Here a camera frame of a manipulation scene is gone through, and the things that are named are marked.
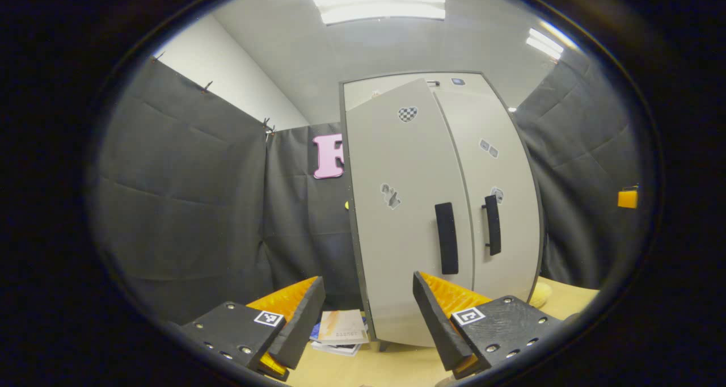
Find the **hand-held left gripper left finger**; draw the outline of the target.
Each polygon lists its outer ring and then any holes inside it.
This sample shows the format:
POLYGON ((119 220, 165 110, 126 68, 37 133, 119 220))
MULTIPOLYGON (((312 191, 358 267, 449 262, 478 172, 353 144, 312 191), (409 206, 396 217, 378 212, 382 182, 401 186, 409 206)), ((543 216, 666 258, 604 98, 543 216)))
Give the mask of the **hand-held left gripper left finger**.
POLYGON ((208 356, 285 381, 301 360, 324 300, 324 279, 313 276, 253 302, 223 302, 180 332, 208 356))

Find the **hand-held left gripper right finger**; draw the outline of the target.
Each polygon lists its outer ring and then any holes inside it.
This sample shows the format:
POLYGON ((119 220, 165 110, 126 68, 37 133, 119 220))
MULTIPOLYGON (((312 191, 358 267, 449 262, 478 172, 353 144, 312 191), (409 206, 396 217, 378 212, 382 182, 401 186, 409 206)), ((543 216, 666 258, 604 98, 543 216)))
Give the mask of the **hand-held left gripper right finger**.
POLYGON ((564 322, 515 296, 481 296, 415 271, 413 296, 454 379, 493 372, 552 338, 564 322))

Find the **grey cabinet door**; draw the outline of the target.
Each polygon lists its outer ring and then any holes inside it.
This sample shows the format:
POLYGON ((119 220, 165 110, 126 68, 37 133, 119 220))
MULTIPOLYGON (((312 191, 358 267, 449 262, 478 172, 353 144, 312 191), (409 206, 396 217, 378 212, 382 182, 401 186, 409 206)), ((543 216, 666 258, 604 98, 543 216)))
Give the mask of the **grey cabinet door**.
POLYGON ((528 153, 505 108, 493 97, 457 91, 435 92, 451 131, 467 191, 474 254, 472 288, 492 299, 529 301, 539 275, 543 246, 539 192, 528 153), (501 253, 488 255, 487 214, 499 204, 501 253))
POLYGON ((433 347, 415 271, 472 286, 471 219, 461 164, 434 89, 416 79, 345 110, 348 175, 376 338, 433 347), (459 274, 443 274, 434 206, 452 203, 459 274))

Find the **grey cabinet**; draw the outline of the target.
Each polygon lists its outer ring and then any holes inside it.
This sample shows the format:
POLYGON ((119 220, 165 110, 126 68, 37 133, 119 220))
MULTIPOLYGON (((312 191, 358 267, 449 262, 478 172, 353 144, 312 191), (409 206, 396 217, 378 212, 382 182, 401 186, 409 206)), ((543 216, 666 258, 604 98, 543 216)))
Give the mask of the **grey cabinet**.
MULTIPOLYGON (((342 84, 343 83, 340 84, 340 98, 341 98, 340 121, 341 121, 341 126, 342 126, 343 144, 344 144, 344 141, 345 141, 345 124, 344 124, 345 103, 344 103, 344 100, 343 100, 343 87, 342 87, 342 84)), ((519 133, 519 135, 521 137, 521 140, 523 141, 523 144, 524 144, 524 139, 523 139, 523 136, 522 136, 522 134, 521 134, 518 126, 516 126, 516 128, 517 128, 517 131, 518 131, 518 133, 519 133)), ((526 145, 525 144, 524 144, 524 147, 525 147, 525 149, 526 149, 526 151, 528 153, 528 157, 529 157, 529 151, 526 148, 526 145)), ((347 150, 345 149, 344 146, 343 146, 343 152, 344 152, 344 155, 345 155, 345 167, 347 168, 348 154, 347 154, 347 150)), ((366 301, 365 281, 364 281, 364 274, 363 274, 363 269, 362 269, 362 265, 361 265, 361 256, 360 256, 360 245, 358 244, 358 238, 357 238, 357 234, 356 234, 356 222, 355 222, 355 219, 354 219, 354 213, 353 213, 353 209, 352 209, 353 208, 352 180, 351 180, 350 176, 348 175, 348 168, 345 170, 345 177, 347 177, 348 180, 349 180, 348 190, 349 190, 349 192, 350 192, 350 194, 352 196, 349 211, 350 211, 350 218, 351 218, 351 224, 352 224, 353 249, 354 249, 355 256, 356 256, 356 265, 358 266, 358 280, 360 281, 361 297, 362 297, 363 305, 365 307, 366 315, 368 315, 368 317, 370 318, 370 325, 371 325, 370 328, 372 330, 373 337, 376 338, 376 335, 374 333, 373 323, 372 323, 372 320, 371 320, 370 311, 368 309, 368 302, 366 301)), ((535 181, 535 183, 537 185, 538 192, 539 192, 539 186, 538 186, 538 183, 537 183, 535 177, 534 177, 534 181, 535 181)), ((542 216, 542 226, 543 226, 543 211, 542 211, 542 205, 541 205, 541 212, 542 212, 541 216, 542 216)), ((469 289, 470 291, 474 291, 474 289, 472 288, 472 286, 470 286, 470 287, 464 287, 464 288, 465 289, 469 289)))

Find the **grey cabinet drawer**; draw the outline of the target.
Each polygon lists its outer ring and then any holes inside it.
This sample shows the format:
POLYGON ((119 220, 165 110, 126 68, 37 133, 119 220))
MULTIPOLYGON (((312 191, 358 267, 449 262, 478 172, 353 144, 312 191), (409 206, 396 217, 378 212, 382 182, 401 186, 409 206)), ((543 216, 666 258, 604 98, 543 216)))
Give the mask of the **grey cabinet drawer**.
POLYGON ((440 86, 430 86, 434 90, 476 93, 493 97, 495 102, 500 103, 501 106, 504 105, 500 96, 487 79, 485 79, 485 76, 483 76, 483 73, 471 71, 419 71, 387 74, 343 83, 345 109, 351 110, 361 105, 361 103, 365 103, 378 95, 415 81, 416 79, 424 79, 426 82, 439 81, 440 86))

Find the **beige cover book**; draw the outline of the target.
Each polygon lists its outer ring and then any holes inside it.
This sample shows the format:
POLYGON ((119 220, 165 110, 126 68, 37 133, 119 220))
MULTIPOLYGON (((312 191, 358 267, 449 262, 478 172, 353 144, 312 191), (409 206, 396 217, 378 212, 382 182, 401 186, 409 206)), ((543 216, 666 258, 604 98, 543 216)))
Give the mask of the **beige cover book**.
POLYGON ((330 346, 370 342, 368 325, 360 310, 324 310, 315 339, 330 346))

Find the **white cover book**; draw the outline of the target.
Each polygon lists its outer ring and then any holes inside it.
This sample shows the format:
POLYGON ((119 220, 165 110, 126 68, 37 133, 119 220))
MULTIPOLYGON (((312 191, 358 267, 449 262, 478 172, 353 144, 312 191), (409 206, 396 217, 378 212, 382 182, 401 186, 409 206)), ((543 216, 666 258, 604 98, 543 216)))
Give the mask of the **white cover book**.
POLYGON ((327 345, 319 342, 311 342, 311 347, 314 350, 322 351, 330 354, 355 357, 361 348, 361 344, 347 344, 347 345, 327 345))

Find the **yellow sponge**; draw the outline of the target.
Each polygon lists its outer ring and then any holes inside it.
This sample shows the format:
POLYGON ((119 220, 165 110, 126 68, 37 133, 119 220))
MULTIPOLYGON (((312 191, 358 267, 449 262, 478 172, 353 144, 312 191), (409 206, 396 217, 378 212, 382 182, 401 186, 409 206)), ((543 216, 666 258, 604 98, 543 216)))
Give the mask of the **yellow sponge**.
POLYGON ((535 284, 535 287, 531 294, 529 305, 535 307, 535 309, 541 309, 543 306, 545 306, 545 304, 547 304, 550 297, 552 296, 552 293, 552 286, 550 286, 548 283, 542 283, 541 281, 538 281, 535 284))

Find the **black backdrop cloth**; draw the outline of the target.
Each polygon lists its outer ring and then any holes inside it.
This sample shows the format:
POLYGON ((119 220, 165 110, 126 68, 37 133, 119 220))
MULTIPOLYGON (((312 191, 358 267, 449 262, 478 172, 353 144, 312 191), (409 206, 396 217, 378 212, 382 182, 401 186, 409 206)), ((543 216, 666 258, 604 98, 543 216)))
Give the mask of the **black backdrop cloth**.
MULTIPOLYGON (((638 251, 617 193, 645 163, 612 77, 580 56, 557 64, 515 113, 539 183, 542 276, 600 289, 638 251)), ((313 139, 337 121, 285 129, 148 60, 112 110, 91 180, 98 235, 140 299, 187 324, 312 276, 324 309, 362 309, 347 180, 316 179, 313 139)))

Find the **large ceiling light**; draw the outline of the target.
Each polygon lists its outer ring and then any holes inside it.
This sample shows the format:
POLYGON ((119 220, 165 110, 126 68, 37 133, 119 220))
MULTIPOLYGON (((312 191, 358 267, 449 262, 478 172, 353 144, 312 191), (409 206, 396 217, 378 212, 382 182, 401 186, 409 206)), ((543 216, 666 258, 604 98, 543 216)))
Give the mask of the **large ceiling light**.
POLYGON ((322 22, 338 23, 381 18, 445 20, 446 0, 312 0, 322 22))

